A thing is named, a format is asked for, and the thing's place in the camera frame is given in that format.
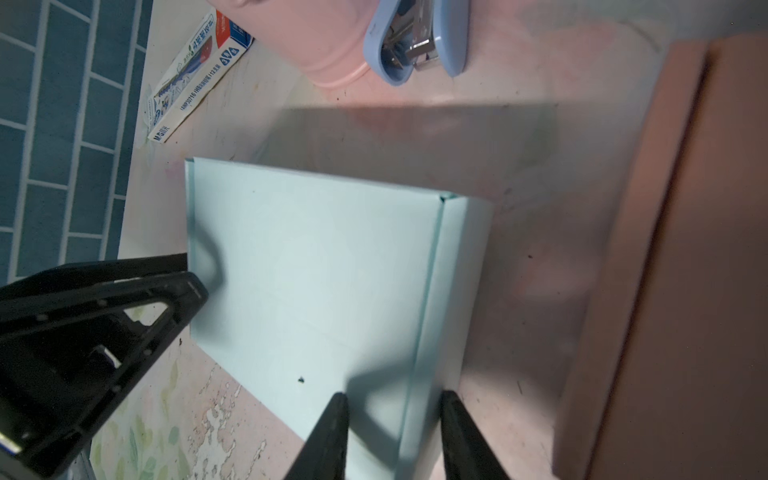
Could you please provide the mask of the light blue paper box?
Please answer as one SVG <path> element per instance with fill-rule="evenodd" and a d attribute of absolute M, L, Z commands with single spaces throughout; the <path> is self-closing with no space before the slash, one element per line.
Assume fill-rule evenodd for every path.
<path fill-rule="evenodd" d="M 350 479 L 426 479 L 458 387 L 492 205 L 451 192 L 192 158 L 200 348 L 301 438 L 350 404 Z"/>

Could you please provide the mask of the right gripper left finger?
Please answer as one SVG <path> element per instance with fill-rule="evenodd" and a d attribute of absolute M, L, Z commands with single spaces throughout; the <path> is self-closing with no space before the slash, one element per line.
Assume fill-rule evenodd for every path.
<path fill-rule="evenodd" d="M 331 397 L 284 479 L 344 480 L 349 424 L 348 397 L 337 392 Z"/>

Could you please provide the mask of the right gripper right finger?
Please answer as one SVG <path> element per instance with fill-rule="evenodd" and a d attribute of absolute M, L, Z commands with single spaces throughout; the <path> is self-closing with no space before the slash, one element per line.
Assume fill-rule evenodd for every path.
<path fill-rule="evenodd" d="M 448 480 L 510 479 L 455 391 L 441 394 L 440 430 Z"/>

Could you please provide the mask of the orange paper box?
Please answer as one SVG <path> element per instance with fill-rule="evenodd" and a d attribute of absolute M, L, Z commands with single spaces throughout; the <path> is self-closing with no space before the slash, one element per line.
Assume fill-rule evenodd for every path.
<path fill-rule="evenodd" d="M 767 475 L 767 36 L 671 46 L 555 425 L 561 479 Z"/>

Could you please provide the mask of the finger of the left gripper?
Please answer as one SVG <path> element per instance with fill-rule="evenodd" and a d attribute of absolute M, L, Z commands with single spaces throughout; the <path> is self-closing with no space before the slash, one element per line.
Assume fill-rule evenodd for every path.
<path fill-rule="evenodd" d="M 1 475 L 61 475 L 208 299 L 191 272 L 1 290 Z"/>
<path fill-rule="evenodd" d="M 105 282 L 184 272 L 187 267 L 186 253 L 70 263 L 3 286 L 1 299 L 24 298 L 69 291 Z"/>

